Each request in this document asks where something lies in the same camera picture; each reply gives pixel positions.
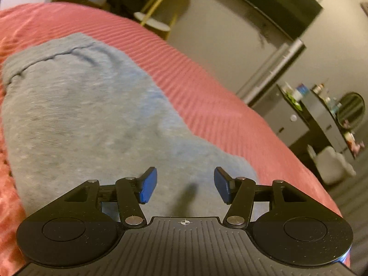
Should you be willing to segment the white standing air conditioner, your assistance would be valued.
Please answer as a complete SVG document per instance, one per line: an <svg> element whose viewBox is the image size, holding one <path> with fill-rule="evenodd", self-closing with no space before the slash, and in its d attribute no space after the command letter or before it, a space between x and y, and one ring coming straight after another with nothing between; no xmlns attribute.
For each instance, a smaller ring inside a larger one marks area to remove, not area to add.
<svg viewBox="0 0 368 276"><path fill-rule="evenodd" d="M305 48L304 42L300 39L296 39L291 43L283 43L279 49L268 57L263 65L252 74L250 79L241 86L236 92L236 96L246 104L255 102L257 97L262 96L262 93L280 78L283 74L282 70L288 69Z"/></svg>

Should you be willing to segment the round vanity mirror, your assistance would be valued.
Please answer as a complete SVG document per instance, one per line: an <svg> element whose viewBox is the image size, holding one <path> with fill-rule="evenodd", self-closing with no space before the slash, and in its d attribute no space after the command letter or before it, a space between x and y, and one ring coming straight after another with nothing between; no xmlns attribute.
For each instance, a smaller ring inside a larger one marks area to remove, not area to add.
<svg viewBox="0 0 368 276"><path fill-rule="evenodd" d="M356 92L346 93L340 100L341 106L336 113L337 122L344 130L356 128L365 115L365 101Z"/></svg>

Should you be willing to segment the pink ribbed bedspread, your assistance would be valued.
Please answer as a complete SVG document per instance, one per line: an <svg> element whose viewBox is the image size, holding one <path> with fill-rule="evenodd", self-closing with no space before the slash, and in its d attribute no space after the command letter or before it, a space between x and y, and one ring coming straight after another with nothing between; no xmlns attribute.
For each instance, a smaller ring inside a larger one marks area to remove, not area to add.
<svg viewBox="0 0 368 276"><path fill-rule="evenodd" d="M6 59L73 34L125 53L151 76L189 131L251 165L257 175L251 219L245 229L224 226L230 205L223 202L223 216L145 216L145 227L126 229L115 183L96 179L27 214L1 113L2 275L351 275L352 229L311 172L256 112L129 19L69 3L3 10L1 109Z"/></svg>

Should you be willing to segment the white fluffy chair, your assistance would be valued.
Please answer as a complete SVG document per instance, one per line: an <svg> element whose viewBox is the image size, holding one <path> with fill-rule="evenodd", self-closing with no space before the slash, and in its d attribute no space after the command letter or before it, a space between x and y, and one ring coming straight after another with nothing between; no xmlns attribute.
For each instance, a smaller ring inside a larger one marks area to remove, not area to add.
<svg viewBox="0 0 368 276"><path fill-rule="evenodd" d="M307 151L322 182L326 185L333 185L357 175L344 155L337 153L333 147L326 147L320 153L316 153L311 145L307 145Z"/></svg>

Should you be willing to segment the white blue container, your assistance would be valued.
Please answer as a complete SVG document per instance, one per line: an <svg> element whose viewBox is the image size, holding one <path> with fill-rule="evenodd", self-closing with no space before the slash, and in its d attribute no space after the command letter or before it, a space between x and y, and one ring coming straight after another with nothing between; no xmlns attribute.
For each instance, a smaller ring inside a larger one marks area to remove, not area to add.
<svg viewBox="0 0 368 276"><path fill-rule="evenodd" d="M299 102L308 92L309 88L301 83L294 89L292 97L295 101Z"/></svg>

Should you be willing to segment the grey vanity desk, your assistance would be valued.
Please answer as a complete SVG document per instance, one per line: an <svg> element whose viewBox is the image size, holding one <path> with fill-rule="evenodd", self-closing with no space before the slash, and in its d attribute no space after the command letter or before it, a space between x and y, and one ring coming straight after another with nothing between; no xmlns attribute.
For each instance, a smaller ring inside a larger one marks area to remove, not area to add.
<svg viewBox="0 0 368 276"><path fill-rule="evenodd" d="M314 92L309 92L302 98L302 109L309 119L307 144L311 145L317 153L326 147L333 147L336 152L344 155L345 159L352 163L356 155L347 140L347 133L356 128L344 130L339 126L336 118L336 113L341 106L339 100L335 105L329 106Z"/></svg>

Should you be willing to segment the grey sweat pants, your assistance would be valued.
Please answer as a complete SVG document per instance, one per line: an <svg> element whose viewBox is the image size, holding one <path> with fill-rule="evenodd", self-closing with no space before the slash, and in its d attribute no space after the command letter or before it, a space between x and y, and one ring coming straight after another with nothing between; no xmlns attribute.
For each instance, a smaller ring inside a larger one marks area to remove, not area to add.
<svg viewBox="0 0 368 276"><path fill-rule="evenodd" d="M158 182L144 215L223 216L213 173L256 179L251 165L195 136L151 76L84 34L30 47L3 66L4 140L32 214L88 179L114 184L149 167Z"/></svg>

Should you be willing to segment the yellow legged side table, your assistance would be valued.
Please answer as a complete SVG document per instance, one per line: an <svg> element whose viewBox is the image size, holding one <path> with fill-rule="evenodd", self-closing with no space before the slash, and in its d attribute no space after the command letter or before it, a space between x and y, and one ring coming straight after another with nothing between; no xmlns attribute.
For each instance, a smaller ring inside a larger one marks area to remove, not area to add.
<svg viewBox="0 0 368 276"><path fill-rule="evenodd" d="M133 14L142 26L167 40L173 27L190 0L148 0L143 8Z"/></svg>

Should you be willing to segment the grey small cabinet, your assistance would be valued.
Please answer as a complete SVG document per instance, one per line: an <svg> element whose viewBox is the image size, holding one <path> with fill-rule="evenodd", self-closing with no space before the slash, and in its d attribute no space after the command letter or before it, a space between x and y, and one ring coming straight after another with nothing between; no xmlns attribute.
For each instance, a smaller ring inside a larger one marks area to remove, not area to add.
<svg viewBox="0 0 368 276"><path fill-rule="evenodd" d="M288 147L309 131L300 111L286 98L278 85L273 86L252 107Z"/></svg>

